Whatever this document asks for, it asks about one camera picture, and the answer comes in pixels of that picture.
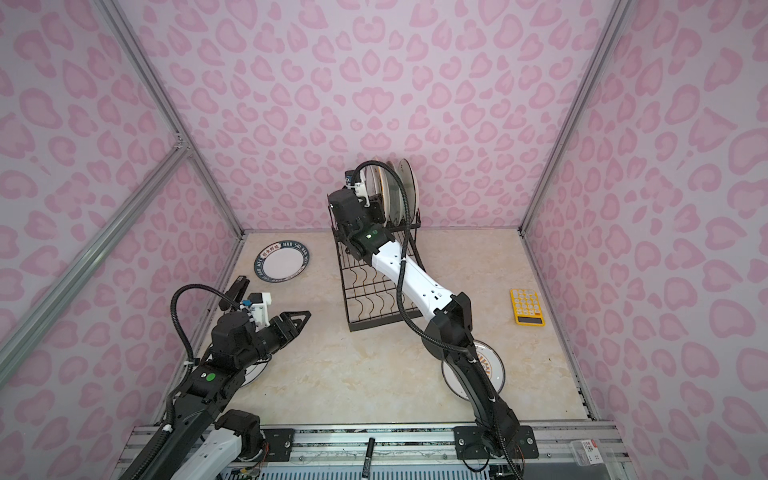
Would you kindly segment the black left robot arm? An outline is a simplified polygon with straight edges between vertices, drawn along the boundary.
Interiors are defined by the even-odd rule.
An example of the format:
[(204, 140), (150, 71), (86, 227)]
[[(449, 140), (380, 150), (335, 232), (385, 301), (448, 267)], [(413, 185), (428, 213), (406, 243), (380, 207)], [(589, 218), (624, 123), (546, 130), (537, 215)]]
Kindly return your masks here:
[[(194, 356), (178, 315), (181, 296), (191, 290), (211, 293), (229, 305), (199, 358)], [(282, 312), (259, 328), (249, 305), (211, 286), (188, 284), (174, 292), (170, 314), (188, 354), (186, 372), (166, 397), (161, 425), (122, 477), (214, 479), (236, 460), (265, 461), (270, 445), (261, 430), (260, 417), (226, 407), (244, 385), (247, 369), (268, 363), (297, 339), (311, 313)]]

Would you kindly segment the white floral speckled plate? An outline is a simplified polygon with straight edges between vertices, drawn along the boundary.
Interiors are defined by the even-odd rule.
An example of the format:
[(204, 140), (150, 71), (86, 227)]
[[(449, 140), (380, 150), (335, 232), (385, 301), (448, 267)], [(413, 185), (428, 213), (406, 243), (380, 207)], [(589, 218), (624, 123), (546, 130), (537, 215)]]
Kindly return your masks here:
[(410, 222), (414, 223), (419, 208), (418, 181), (407, 159), (401, 159), (398, 163), (400, 178), (406, 189), (406, 197), (410, 212)]

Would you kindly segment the light blue flower plate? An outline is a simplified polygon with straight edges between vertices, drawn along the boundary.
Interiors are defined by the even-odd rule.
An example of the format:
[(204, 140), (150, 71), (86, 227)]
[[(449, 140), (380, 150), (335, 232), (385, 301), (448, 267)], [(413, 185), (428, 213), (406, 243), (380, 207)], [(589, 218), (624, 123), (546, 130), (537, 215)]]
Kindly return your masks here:
[(404, 207), (401, 189), (396, 180), (396, 171), (391, 161), (386, 161), (388, 169), (386, 174), (387, 186), (389, 191), (388, 218), (392, 226), (399, 226), (404, 219)]

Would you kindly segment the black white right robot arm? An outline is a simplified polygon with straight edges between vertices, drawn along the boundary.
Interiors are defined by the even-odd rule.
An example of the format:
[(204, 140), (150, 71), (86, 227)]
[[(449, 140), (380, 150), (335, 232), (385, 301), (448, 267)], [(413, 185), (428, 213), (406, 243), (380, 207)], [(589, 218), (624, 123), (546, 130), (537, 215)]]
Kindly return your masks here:
[(486, 451), (492, 457), (504, 458), (520, 476), (522, 468), (512, 455), (517, 452), (514, 438), (521, 424), (479, 359), (472, 335), (471, 300), (463, 292), (454, 294), (442, 287), (408, 255), (409, 219), (403, 226), (402, 240), (375, 220), (363, 191), (362, 173), (369, 167), (378, 167), (393, 177), (404, 209), (410, 211), (405, 185), (395, 170), (382, 161), (364, 161), (351, 171), (347, 186), (328, 195), (336, 239), (355, 260), (394, 283), (395, 305), (402, 320), (422, 339), (427, 351), (454, 372), (468, 395)]

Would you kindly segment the cat pumpkin star plate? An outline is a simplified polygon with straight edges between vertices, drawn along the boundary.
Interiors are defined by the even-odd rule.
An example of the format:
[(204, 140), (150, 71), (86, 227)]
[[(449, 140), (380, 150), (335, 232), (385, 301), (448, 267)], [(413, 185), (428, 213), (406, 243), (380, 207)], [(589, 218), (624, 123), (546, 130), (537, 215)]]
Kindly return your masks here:
[(378, 200), (383, 199), (384, 184), (382, 181), (382, 170), (377, 165), (369, 165), (366, 169), (366, 179), (368, 191), (371, 197), (375, 196)]

